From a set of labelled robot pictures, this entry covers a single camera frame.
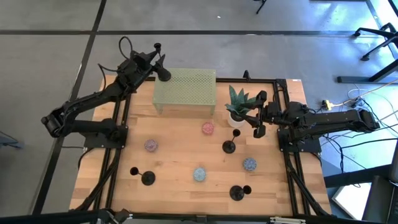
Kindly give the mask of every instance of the wooden table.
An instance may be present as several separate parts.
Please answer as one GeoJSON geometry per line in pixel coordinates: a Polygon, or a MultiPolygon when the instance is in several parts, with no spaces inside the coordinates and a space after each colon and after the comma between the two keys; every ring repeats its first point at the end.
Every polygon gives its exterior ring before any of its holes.
{"type": "MultiPolygon", "coordinates": [[[[112,83],[115,76],[106,76],[112,83]]],[[[291,101],[305,103],[300,80],[287,80],[291,101]]],[[[165,106],[158,115],[152,105],[154,82],[144,82],[132,95],[127,125],[129,134],[122,150],[112,202],[113,210],[125,208],[132,212],[213,214],[213,215],[291,215],[289,189],[283,155],[279,151],[276,125],[266,125],[266,135],[255,139],[247,123],[240,128],[236,151],[223,152],[221,145],[232,138],[228,125],[229,83],[217,83],[215,113],[211,117],[207,107],[165,106]],[[201,131],[204,122],[213,122],[213,135],[205,136],[201,131]],[[147,152],[144,143],[155,139],[159,143],[156,152],[147,152]],[[253,157],[257,168],[253,172],[243,169],[243,160],[253,157]],[[151,170],[156,181],[145,186],[141,177],[132,176],[131,167],[141,172],[151,170]],[[197,167],[206,169],[204,182],[195,182],[193,171],[197,167]],[[252,193],[236,202],[229,197],[233,185],[250,185],[252,193]]],[[[272,85],[264,83],[232,83],[236,90],[244,88],[256,96],[260,90],[268,92],[272,100],[272,85]]],[[[123,103],[119,113],[121,120],[123,103]]],[[[93,120],[112,117],[114,103],[95,109],[93,120]]],[[[98,181],[104,149],[94,149],[82,160],[73,191],[70,208],[82,203],[98,181]]],[[[301,153],[305,183],[327,212],[330,204],[326,194],[319,160],[301,153]]],[[[104,207],[108,186],[103,191],[101,207],[104,207]]],[[[296,186],[298,209],[303,213],[299,188],[296,186]]]]}

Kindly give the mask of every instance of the concrete floor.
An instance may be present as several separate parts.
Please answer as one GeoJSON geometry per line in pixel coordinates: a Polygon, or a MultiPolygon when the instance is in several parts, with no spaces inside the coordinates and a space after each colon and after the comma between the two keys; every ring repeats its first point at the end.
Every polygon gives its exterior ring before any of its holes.
{"type": "MultiPolygon", "coordinates": [[[[387,6],[375,3],[382,22],[389,21],[387,6]]],[[[3,0],[0,29],[88,29],[93,26],[99,1],[3,0]]],[[[269,0],[258,16],[259,2],[238,0],[119,0],[108,1],[100,30],[356,30],[376,28],[364,2],[269,0]]],[[[114,68],[122,61],[120,36],[97,36],[79,95],[98,90],[102,76],[97,63],[114,68]]],[[[253,78],[299,78],[303,80],[309,107],[321,100],[340,103],[353,84],[337,84],[339,75],[369,76],[394,59],[388,48],[359,58],[383,41],[376,36],[357,39],[331,36],[255,35],[136,35],[130,36],[137,51],[152,50],[162,43],[166,67],[212,68],[219,77],[241,77],[249,70],[253,78]]],[[[40,118],[60,106],[70,94],[88,40],[87,35],[0,35],[0,130],[25,142],[25,148],[0,149],[0,217],[29,213],[32,198],[52,138],[40,118]]],[[[372,89],[378,85],[359,85],[372,89]]],[[[378,92],[398,108],[396,86],[378,92]]],[[[366,97],[381,118],[392,112],[377,95],[366,97]]],[[[92,112],[81,115],[90,119],[92,112]]],[[[386,120],[396,124],[395,118],[386,120]]],[[[369,139],[391,138],[389,131],[339,138],[342,146],[369,139]]],[[[81,146],[79,135],[68,136],[64,145],[81,146]]],[[[395,142],[377,142],[345,150],[365,167],[391,161],[395,142]]],[[[45,213],[68,209],[77,173],[79,149],[64,149],[57,165],[45,213]]],[[[340,156],[326,144],[322,158],[339,167],[340,156]]],[[[345,170],[361,169],[345,160],[345,170]]]]}

